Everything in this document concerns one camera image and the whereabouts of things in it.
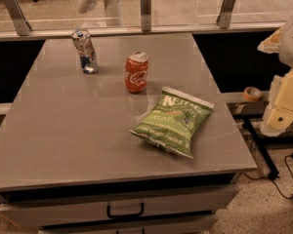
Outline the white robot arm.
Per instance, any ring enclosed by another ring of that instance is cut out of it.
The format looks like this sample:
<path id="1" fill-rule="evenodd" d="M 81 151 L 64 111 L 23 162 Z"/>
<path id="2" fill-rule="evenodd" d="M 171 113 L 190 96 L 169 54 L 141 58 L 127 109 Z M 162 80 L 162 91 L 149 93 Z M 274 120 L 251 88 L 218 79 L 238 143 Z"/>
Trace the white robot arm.
<path id="1" fill-rule="evenodd" d="M 290 67 L 283 76 L 275 75 L 269 91 L 261 132 L 268 137 L 283 134 L 293 123 L 293 15 L 280 29 L 262 41 L 258 50 L 278 54 L 279 61 Z"/>

